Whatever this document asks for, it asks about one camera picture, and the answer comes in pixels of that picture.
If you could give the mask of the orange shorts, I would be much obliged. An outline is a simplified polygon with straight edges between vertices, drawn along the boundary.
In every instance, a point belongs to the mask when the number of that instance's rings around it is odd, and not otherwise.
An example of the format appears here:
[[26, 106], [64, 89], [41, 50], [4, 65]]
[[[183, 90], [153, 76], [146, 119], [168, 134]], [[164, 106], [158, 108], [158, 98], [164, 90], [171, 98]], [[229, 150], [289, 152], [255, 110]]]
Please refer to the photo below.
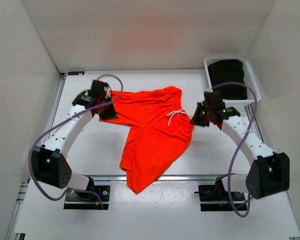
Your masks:
[[[118, 97], [114, 102], [117, 119], [108, 123], [129, 127], [120, 168], [126, 173], [155, 172], [161, 176], [192, 140], [194, 126], [182, 107], [182, 90], [168, 86], [151, 91], [114, 91], [113, 96]], [[127, 183], [135, 194], [149, 185]]]

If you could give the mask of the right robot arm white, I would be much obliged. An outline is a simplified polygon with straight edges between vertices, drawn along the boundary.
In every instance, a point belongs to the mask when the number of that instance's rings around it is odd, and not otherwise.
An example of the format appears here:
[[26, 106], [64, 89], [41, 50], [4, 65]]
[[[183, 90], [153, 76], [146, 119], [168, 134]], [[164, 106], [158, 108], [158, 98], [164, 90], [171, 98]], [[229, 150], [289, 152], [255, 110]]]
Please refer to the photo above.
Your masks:
[[289, 157], [284, 152], [276, 153], [251, 132], [241, 114], [234, 107], [226, 107], [219, 91], [204, 92], [204, 101], [197, 103], [190, 123], [200, 127], [216, 125], [249, 163], [248, 174], [230, 173], [216, 178], [214, 193], [220, 200], [228, 199], [233, 192], [258, 200], [290, 188]]

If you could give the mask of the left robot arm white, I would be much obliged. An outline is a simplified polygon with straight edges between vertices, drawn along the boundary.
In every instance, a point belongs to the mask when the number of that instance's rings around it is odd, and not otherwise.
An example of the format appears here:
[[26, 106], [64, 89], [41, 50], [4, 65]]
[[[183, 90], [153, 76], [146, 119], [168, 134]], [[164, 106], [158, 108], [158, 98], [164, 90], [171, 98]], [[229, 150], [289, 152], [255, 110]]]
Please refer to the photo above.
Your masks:
[[68, 153], [83, 128], [98, 115], [102, 120], [117, 118], [113, 91], [107, 82], [94, 79], [91, 87], [79, 93], [72, 101], [66, 119], [57, 124], [50, 137], [30, 152], [31, 176], [59, 189], [72, 189], [83, 200], [95, 194], [92, 179], [72, 171], [67, 162]]

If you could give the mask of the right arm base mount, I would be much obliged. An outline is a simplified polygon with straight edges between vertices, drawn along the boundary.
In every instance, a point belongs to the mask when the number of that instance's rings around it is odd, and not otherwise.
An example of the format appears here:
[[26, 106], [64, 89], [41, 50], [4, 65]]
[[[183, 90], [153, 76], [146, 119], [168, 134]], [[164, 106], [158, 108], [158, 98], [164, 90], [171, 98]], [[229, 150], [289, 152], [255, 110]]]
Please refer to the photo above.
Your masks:
[[[201, 212], [233, 212], [228, 193], [226, 192], [222, 179], [226, 175], [218, 176], [212, 185], [199, 185], [198, 190], [194, 192], [199, 196]], [[238, 211], [248, 209], [247, 200], [244, 193], [231, 193], [234, 206]]]

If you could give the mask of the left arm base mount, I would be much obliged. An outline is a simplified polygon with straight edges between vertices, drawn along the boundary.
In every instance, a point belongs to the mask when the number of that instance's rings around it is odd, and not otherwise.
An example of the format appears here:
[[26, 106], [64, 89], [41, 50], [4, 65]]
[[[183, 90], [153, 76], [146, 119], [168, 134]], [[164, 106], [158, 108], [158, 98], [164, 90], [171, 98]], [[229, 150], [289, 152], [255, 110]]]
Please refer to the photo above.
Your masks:
[[72, 191], [65, 195], [64, 210], [108, 210], [111, 186], [89, 177], [88, 193]]

